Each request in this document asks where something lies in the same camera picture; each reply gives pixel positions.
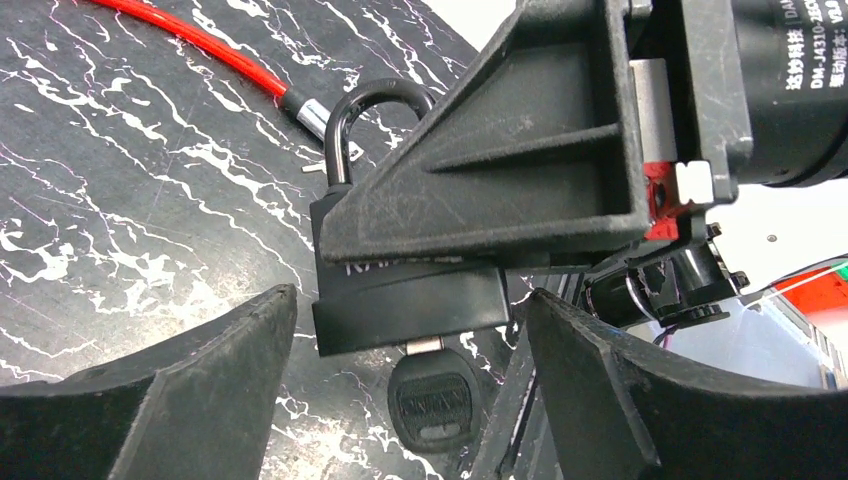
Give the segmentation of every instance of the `black cable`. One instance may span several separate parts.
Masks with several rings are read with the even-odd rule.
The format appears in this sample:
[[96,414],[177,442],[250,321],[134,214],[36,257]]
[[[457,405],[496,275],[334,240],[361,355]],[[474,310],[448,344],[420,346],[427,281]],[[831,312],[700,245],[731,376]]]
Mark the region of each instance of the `black cable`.
[[571,304],[579,305],[580,304],[580,294],[583,293],[584,282],[586,281],[586,274],[580,273],[577,275],[577,285],[574,287],[574,295],[571,296]]
[[835,266],[835,265],[839,265],[840,263],[843,263],[846,260],[848,260],[848,254],[838,255],[838,256],[833,257],[833,258],[828,258],[827,260],[822,260],[821,262],[814,263],[814,264],[812,264],[808,267],[804,267],[804,268],[802,268],[800,270],[796,270],[795,272],[792,272],[788,275],[784,275],[783,277],[781,277],[780,280],[772,282],[769,285],[768,288],[774,287],[778,283],[785,282],[787,280],[792,280],[793,277],[801,275],[802,273],[809,273],[809,272],[812,272],[813,270],[818,270],[820,268],[826,268],[826,267],[832,267],[832,266]]
[[657,335],[657,338],[654,339],[654,345],[657,345],[657,346],[662,345],[663,340],[665,340],[667,337],[674,335],[674,333],[677,332],[677,330],[679,330],[679,328],[680,328],[679,325],[672,325],[672,326],[666,328],[665,330],[663,330],[662,333]]
[[327,165],[327,182],[331,187],[351,184],[348,137],[353,122],[365,110],[386,102],[407,105],[415,112],[418,120],[424,118],[436,103],[426,88],[399,78],[375,80],[348,92],[333,108],[324,134],[324,161]]

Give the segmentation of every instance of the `padlock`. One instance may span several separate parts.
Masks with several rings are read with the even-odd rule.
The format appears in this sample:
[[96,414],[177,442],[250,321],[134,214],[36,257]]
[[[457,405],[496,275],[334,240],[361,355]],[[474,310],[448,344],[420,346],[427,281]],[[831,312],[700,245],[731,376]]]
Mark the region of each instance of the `padlock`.
[[[430,94],[416,83],[379,80],[351,90],[327,122],[329,189],[309,209],[318,275],[319,299],[312,304],[318,353],[406,343],[407,353],[414,354],[402,358],[389,377],[392,425],[413,452],[448,452],[468,444],[480,430],[482,406],[474,370],[459,354],[443,349],[440,336],[506,325],[503,271],[484,260],[328,265],[321,258],[323,220],[352,188],[351,124],[367,108],[387,101],[407,104],[419,120],[433,106]],[[423,353],[409,348],[430,337],[438,339],[437,348]]]
[[353,187],[350,127],[360,113],[389,101],[410,106],[419,119],[434,103],[414,82],[377,80],[351,90],[327,122],[329,190],[309,208],[319,296],[312,313],[321,356],[492,328],[509,319],[503,271],[486,260],[328,265],[321,258],[323,219]]

